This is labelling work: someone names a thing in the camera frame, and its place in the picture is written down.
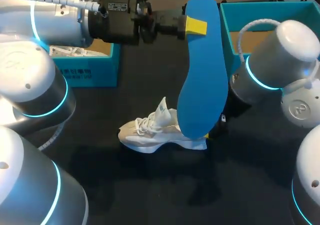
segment shoelace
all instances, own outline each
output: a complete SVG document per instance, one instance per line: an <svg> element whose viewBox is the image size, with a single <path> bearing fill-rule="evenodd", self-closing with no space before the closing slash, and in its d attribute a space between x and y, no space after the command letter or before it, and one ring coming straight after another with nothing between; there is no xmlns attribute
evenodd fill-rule
<svg viewBox="0 0 320 225"><path fill-rule="evenodd" d="M153 127L155 121L155 112L150 113L148 117L137 118L135 122L135 130L138 135L144 135L146 132L162 133L160 127Z"/></svg>

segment white cable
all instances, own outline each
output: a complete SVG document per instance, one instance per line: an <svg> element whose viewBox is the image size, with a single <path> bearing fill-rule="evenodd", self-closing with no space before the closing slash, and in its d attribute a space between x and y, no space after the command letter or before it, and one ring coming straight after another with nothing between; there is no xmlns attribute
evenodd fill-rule
<svg viewBox="0 0 320 225"><path fill-rule="evenodd" d="M248 29L252 28L253 26L259 25L259 24L271 24L271 25L278 26L280 24L280 22L278 22L276 20L272 20L272 19L258 19L258 20L254 20L252 22L249 22L247 25L245 25L240 30L240 32L238 34L237 48L238 48L238 53L239 53L241 63L245 62L244 54L243 54L242 48L241 48L242 36Z"/></svg>
<svg viewBox="0 0 320 225"><path fill-rule="evenodd" d="M54 134L52 135L52 137L50 137L50 139L48 141L46 141L45 144L43 144L42 146L38 147L38 150L43 151L47 147L52 145L54 143L54 141L59 137L59 135L62 132L62 130L64 129L65 123L66 122L63 122L63 123L59 124L58 127L56 128Z"/></svg>
<svg viewBox="0 0 320 225"><path fill-rule="evenodd" d="M92 12L100 12L100 4L94 1L73 1L73 0L27 0L27 1L64 5L64 6L75 7L78 9L86 9Z"/></svg>

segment yellow foam block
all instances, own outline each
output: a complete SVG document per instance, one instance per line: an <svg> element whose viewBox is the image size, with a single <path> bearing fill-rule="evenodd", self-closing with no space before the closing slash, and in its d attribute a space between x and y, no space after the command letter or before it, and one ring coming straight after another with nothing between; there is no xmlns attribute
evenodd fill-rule
<svg viewBox="0 0 320 225"><path fill-rule="evenodd" d="M207 22L187 16L185 34L207 35Z"/></svg>

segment shoe insole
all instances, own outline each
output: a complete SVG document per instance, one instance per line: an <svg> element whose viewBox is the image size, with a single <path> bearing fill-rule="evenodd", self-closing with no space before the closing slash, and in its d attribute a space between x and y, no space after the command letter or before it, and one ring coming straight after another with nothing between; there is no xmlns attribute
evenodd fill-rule
<svg viewBox="0 0 320 225"><path fill-rule="evenodd" d="M190 139L204 137L218 121L228 96L228 77L215 0L189 0L185 15L207 22L206 35L187 34L189 71L177 104L178 124Z"/></svg>

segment teal storage bin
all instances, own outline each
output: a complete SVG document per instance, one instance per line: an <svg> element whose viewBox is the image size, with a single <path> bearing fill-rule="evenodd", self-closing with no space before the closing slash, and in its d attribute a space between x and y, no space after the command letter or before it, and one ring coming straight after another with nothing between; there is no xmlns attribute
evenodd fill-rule
<svg viewBox="0 0 320 225"><path fill-rule="evenodd" d="M53 60L73 88L116 87L120 45L112 44L110 49L110 56L65 56Z"/></svg>
<svg viewBox="0 0 320 225"><path fill-rule="evenodd" d="M258 19L273 19L278 22L296 20L308 26L320 39L320 9L312 1L298 2L235 2L221 3L220 22L223 55L228 76L241 65L230 32L239 32L246 24ZM274 26L260 24L249 31L273 31Z"/></svg>

